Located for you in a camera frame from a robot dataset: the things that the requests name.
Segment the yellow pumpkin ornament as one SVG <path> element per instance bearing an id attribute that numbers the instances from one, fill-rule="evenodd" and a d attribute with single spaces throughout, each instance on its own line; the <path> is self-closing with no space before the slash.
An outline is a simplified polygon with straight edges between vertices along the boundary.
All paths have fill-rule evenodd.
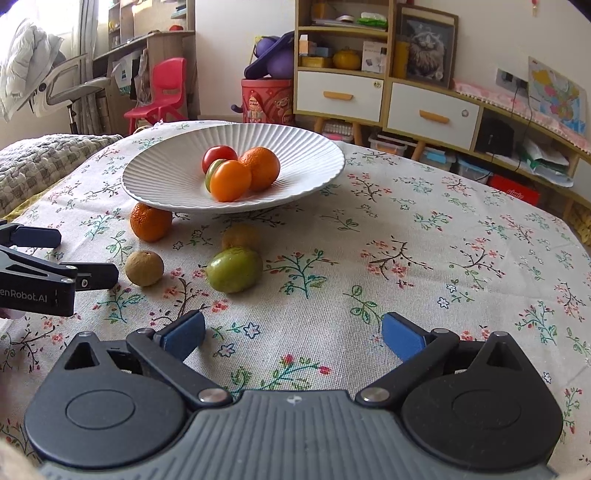
<path id="1" fill-rule="evenodd" d="M 332 57 L 332 65 L 334 65 L 335 69 L 360 71 L 362 69 L 362 57 L 356 50 L 341 49 Z"/>

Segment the colourful map board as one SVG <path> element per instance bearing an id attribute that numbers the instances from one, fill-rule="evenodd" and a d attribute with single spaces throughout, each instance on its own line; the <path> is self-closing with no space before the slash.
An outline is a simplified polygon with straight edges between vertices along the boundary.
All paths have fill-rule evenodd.
<path id="1" fill-rule="evenodd" d="M 528 58 L 528 98 L 536 111 L 577 134 L 587 127 L 587 94 L 574 81 L 539 60 Z"/>

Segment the brown kiwi fruit far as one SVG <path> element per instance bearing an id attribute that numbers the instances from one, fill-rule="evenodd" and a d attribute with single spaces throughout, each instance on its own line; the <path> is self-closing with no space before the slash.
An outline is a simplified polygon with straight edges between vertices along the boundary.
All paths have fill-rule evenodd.
<path id="1" fill-rule="evenodd" d="M 221 237 L 221 249 L 228 250 L 230 248 L 249 248 L 254 251 L 259 251 L 260 240 L 259 232 L 256 227 L 249 224 L 235 224 L 227 228 Z"/>

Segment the red tomato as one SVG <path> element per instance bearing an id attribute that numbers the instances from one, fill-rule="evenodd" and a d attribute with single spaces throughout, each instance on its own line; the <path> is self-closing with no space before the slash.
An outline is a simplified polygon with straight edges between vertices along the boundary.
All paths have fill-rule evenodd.
<path id="1" fill-rule="evenodd" d="M 238 159 L 238 153 L 235 152 L 235 149 L 232 149 L 228 145 L 215 145 L 205 151 L 201 158 L 201 168 L 204 174 L 207 174 L 209 167 L 214 161 L 236 159 Z"/>

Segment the white product box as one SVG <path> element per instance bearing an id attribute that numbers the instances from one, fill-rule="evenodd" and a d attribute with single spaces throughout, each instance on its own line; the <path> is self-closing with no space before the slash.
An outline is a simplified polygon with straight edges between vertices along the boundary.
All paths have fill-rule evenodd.
<path id="1" fill-rule="evenodd" d="M 388 46 L 386 43 L 366 40 L 363 42 L 363 72 L 384 74 L 387 65 Z"/>

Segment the floral tablecloth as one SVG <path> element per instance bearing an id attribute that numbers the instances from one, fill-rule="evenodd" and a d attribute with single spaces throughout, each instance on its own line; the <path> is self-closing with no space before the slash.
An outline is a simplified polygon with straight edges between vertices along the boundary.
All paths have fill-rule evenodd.
<path id="1" fill-rule="evenodd" d="M 465 340 L 511 333 L 563 416 L 559 472 L 590 463 L 590 257 L 559 218 L 505 193 L 353 145 L 318 193 L 235 214 L 178 213 L 149 245 L 153 286 L 121 277 L 77 296 L 73 315 L 29 314 L 1 326 L 1 438 L 31 456 L 24 411 L 72 337 L 121 339 L 187 311 L 207 324 L 189 365 L 232 394 L 245 389 L 359 390 L 396 365 L 382 318 L 396 311 Z M 205 268 L 224 231 L 259 232 L 263 274 L 226 294 Z"/>

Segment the purple toy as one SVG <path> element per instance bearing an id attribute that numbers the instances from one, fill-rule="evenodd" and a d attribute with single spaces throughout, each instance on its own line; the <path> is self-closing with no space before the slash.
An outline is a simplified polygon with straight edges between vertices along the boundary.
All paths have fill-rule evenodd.
<path id="1" fill-rule="evenodd" d="M 294 31 L 280 37 L 263 36 L 254 43 L 253 60 L 245 67 L 246 80 L 294 78 Z"/>

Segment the black speaker box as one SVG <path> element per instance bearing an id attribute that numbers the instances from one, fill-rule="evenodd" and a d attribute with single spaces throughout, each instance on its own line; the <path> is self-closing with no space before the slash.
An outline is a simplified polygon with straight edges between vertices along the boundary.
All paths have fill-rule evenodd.
<path id="1" fill-rule="evenodd" d="M 480 123 L 475 150 L 490 155 L 511 157 L 513 154 L 515 131 L 505 121 L 485 116 Z"/>

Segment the cat picture frame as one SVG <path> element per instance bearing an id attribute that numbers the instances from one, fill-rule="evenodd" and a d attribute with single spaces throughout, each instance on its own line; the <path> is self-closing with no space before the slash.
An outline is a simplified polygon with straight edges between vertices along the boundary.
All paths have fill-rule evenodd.
<path id="1" fill-rule="evenodd" d="M 397 39 L 409 47 L 406 78 L 450 89 L 459 17 L 417 5 L 399 4 L 397 9 Z"/>

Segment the wooden cabinet with drawers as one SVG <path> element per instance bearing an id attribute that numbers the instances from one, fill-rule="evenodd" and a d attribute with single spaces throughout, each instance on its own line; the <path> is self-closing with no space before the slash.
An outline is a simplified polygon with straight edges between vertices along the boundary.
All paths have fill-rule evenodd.
<path id="1" fill-rule="evenodd" d="M 500 167 L 556 191 L 566 199 L 564 215 L 575 206 L 589 207 L 590 201 L 574 187 L 561 186 L 540 176 L 527 162 L 512 155 L 485 149 L 484 126 L 499 120 L 513 127 L 514 140 L 539 139 L 567 160 L 567 174 L 573 176 L 581 165 L 590 162 L 590 144 L 556 120 L 535 111 L 515 98 L 502 96 L 480 87 L 452 81 L 447 88 L 394 76 L 399 46 L 394 20 L 401 8 L 386 4 L 388 27 L 367 28 L 356 23 L 335 23 L 311 17 L 310 1 L 295 5 L 294 42 L 301 44 L 311 35 L 353 37 L 378 43 L 386 53 L 381 73 L 360 68 L 305 66 L 308 50 L 294 49 L 294 111 L 315 119 L 315 131 L 321 132 L 329 120 L 348 121 L 353 126 L 353 141 L 362 144 L 363 126 L 409 137 L 416 141 L 414 159 L 420 159 L 429 146 L 446 147 Z"/>

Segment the small mandarin orange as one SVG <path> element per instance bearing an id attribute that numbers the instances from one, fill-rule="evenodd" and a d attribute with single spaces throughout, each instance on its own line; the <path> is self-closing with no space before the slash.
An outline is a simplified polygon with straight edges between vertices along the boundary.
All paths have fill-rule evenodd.
<path id="1" fill-rule="evenodd" d="M 172 225 L 172 213 L 137 203 L 131 211 L 129 224 L 134 235 L 153 243 L 164 238 Z"/>

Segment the large orange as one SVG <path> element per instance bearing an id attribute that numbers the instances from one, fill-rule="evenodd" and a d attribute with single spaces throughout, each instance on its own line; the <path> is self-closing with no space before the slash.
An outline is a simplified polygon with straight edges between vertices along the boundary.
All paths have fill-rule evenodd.
<path id="1" fill-rule="evenodd" d="M 252 174 L 250 190 L 253 192 L 270 188 L 280 175 L 280 160 L 270 149 L 253 147 L 245 151 L 238 161 Z"/>

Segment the green fruit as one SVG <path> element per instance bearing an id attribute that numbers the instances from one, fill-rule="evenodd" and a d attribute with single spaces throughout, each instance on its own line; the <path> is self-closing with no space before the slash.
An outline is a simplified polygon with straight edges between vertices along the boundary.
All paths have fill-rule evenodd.
<path id="1" fill-rule="evenodd" d="M 211 190 L 211 179 L 213 178 L 216 170 L 221 167 L 224 162 L 226 162 L 226 159 L 216 159 L 211 163 L 211 165 L 209 165 L 204 179 L 204 184 L 207 191 Z"/>
<path id="2" fill-rule="evenodd" d="M 232 247 L 214 256 L 205 274 L 212 289 L 226 294 L 239 293 L 259 282 L 263 259 L 252 249 Z"/>

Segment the white ribbed plate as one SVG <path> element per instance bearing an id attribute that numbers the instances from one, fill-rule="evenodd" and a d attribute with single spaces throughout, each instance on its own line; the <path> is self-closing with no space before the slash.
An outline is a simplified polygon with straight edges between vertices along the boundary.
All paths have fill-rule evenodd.
<path id="1" fill-rule="evenodd" d="M 124 190 L 151 207 L 238 213 L 306 197 L 345 167 L 341 148 L 314 132 L 273 124 L 219 124 L 156 141 L 131 155 Z"/>

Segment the smooth orange tomato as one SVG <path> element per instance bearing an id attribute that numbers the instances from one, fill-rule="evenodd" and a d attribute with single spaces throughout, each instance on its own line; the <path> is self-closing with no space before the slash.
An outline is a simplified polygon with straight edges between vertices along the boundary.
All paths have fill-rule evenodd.
<path id="1" fill-rule="evenodd" d="M 228 160 L 216 170 L 209 192 L 218 202 L 232 202 L 249 190 L 250 182 L 252 174 L 249 169 L 238 160 Z"/>

